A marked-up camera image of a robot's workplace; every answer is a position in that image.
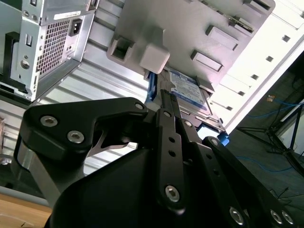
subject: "floor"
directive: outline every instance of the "floor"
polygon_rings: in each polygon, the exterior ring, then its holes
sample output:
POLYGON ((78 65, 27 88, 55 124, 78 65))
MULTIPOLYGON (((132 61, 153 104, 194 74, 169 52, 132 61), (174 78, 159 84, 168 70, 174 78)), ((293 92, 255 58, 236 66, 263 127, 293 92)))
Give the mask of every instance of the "floor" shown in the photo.
MULTIPOLYGON (((279 103, 266 101, 268 95, 275 95, 280 100, 285 100, 289 97, 287 102, 294 104, 301 101, 304 97, 304 90, 300 91, 298 88, 303 86, 303 81, 299 80, 294 83, 294 88, 299 90, 298 92, 295 92, 292 88, 294 78, 294 74, 286 72, 268 93, 264 95, 239 126, 267 128, 272 124, 276 114, 269 117, 253 118, 253 116, 264 115, 279 109, 279 103)), ((287 112, 288 110, 286 112, 280 112, 277 120, 284 117, 287 112)), ((255 135, 269 141, 268 137, 262 133, 256 133, 255 135)), ((266 151, 269 151, 270 147, 250 138, 238 130, 234 130, 231 133, 228 149, 235 156, 256 160, 268 170, 279 171, 290 167, 290 164, 284 156, 267 153, 266 151)), ((269 172, 263 170, 253 161, 245 160, 244 158, 240 159, 240 161, 266 186, 268 190, 271 190, 273 194, 277 196, 282 194, 280 196, 280 199, 282 200, 280 201, 284 205, 288 204, 286 206, 287 209, 293 214, 298 222, 304 225, 304 178, 294 169, 283 172, 269 172)))

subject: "blue hard drive label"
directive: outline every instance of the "blue hard drive label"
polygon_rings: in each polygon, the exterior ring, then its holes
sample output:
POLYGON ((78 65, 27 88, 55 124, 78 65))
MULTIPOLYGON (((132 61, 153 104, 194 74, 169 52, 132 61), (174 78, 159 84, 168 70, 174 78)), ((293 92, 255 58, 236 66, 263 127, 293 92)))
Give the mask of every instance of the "blue hard drive label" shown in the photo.
POLYGON ((198 108, 207 111, 200 88, 194 79, 182 75, 179 72, 171 71, 170 81, 175 85, 175 88, 171 89, 171 92, 174 95, 190 104, 197 106, 198 108))

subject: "blue cable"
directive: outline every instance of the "blue cable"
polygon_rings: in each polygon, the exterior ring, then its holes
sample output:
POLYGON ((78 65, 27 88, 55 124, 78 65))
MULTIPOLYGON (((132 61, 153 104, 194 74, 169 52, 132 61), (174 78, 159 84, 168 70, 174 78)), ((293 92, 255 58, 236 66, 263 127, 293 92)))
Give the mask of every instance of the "blue cable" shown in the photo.
POLYGON ((275 111, 270 112, 270 113, 267 113, 267 114, 265 114, 265 115, 247 115, 247 116, 248 116, 248 117, 251 117, 251 118, 263 118, 263 117, 267 117, 267 116, 270 116, 270 115, 272 115, 272 114, 275 114, 275 113, 277 113, 277 112, 279 112, 279 111, 286 110, 286 109, 288 109, 288 108, 291 108, 291 106, 288 106, 288 107, 285 107, 285 108, 281 108, 281 109, 279 109, 279 110, 275 110, 275 111))
POLYGON ((304 103, 291 104, 291 103, 287 103, 287 102, 281 101, 280 99, 274 99, 274 101, 277 102, 277 103, 284 104, 284 105, 289 105, 289 106, 304 105, 304 103))
POLYGON ((286 169, 283 169, 283 170, 269 170, 269 169, 265 168, 262 164, 260 164, 258 161, 253 160, 251 158, 242 157, 242 156, 237 156, 236 158, 237 159, 243 159, 243 160, 248 160, 248 161, 254 162, 254 163, 258 164, 259 167, 262 170, 267 171, 267 172, 285 172, 285 171, 291 170, 293 168, 293 167, 289 167, 289 168, 286 168, 286 169))

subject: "power supply unit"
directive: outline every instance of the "power supply unit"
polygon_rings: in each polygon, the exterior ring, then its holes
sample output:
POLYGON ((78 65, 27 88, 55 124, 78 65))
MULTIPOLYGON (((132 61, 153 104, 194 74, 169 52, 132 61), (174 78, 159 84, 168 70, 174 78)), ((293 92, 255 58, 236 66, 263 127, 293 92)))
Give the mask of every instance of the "power supply unit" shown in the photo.
POLYGON ((30 103, 82 60, 98 0, 1 0, 0 93, 30 103))

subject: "bolt hole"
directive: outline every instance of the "bolt hole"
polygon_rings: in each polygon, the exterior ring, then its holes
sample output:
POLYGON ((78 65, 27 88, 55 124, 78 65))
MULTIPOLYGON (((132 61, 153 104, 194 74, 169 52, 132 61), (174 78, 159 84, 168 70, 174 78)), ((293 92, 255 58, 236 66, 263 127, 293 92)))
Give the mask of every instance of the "bolt hole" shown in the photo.
POLYGON ((213 170, 213 172, 214 172, 215 175, 219 176, 219 171, 213 170))
POLYGON ((175 142, 175 140, 173 138, 171 138, 171 137, 169 137, 169 140, 170 140, 171 143, 175 142))
POLYGON ((53 124, 54 123, 54 121, 52 119, 46 119, 45 122, 49 123, 49 124, 53 124))
POLYGON ((28 63, 27 61, 25 61, 25 60, 22 60, 22 61, 20 62, 20 65, 21 65, 21 67, 22 67, 23 69, 26 69, 26 70, 29 69, 29 63, 28 63))
POLYGON ((176 154, 175 154, 173 151, 169 151, 169 155, 170 155, 171 157, 175 157, 175 156, 176 156, 176 154))
POLYGON ((71 137, 74 138, 74 139, 80 139, 79 134, 72 134, 71 137))

